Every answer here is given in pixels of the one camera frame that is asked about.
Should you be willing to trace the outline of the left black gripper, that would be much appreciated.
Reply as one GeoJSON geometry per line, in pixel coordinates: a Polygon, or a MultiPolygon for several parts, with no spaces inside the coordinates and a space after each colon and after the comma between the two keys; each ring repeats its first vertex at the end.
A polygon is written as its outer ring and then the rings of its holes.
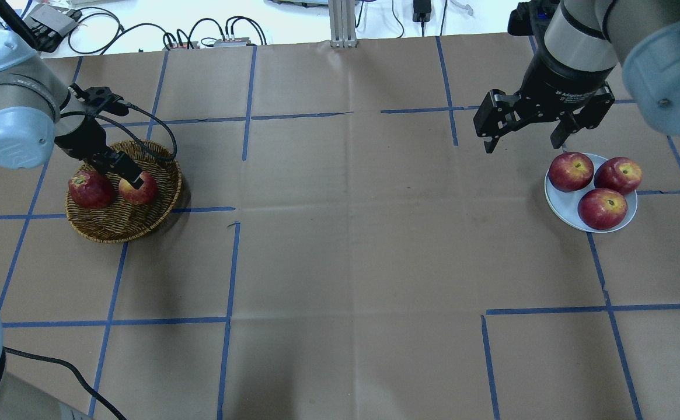
{"type": "Polygon", "coordinates": [[[102,175],[113,173],[129,181],[132,189],[139,190],[145,183],[140,175],[142,169],[129,155],[107,145],[107,133],[96,121],[96,114],[62,114],[62,119],[81,117],[81,122],[54,143],[65,154],[76,160],[83,160],[102,175]]]}

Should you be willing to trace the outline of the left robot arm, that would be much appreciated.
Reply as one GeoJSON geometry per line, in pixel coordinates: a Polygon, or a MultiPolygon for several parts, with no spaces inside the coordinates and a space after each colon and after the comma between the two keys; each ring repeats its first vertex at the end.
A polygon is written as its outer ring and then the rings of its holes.
{"type": "Polygon", "coordinates": [[[108,87],[66,85],[38,51],[12,31],[0,31],[0,167],[46,164],[54,148],[102,174],[114,173],[134,188],[140,167],[107,145],[102,112],[126,116],[132,104],[108,87]]]}

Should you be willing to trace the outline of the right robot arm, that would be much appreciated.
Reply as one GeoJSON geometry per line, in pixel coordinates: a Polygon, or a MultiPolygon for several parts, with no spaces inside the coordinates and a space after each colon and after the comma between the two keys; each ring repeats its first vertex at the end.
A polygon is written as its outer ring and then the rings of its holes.
{"type": "Polygon", "coordinates": [[[521,87],[490,90],[476,112],[487,153],[534,123],[557,122],[555,149],[598,127],[616,100],[607,82],[616,66],[647,125],[680,136],[680,1],[521,2],[507,31],[533,37],[535,52],[521,87]]]}

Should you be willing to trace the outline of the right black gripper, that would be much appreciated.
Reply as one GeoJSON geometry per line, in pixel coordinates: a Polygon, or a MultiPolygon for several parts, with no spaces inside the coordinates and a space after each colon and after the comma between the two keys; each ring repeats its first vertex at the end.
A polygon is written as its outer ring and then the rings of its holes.
{"type": "Polygon", "coordinates": [[[491,89],[476,111],[473,126],[486,153],[495,151],[500,138],[531,124],[558,124],[551,133],[553,147],[598,128],[616,100],[606,81],[614,68],[577,70],[547,55],[534,56],[515,93],[491,89]]]}

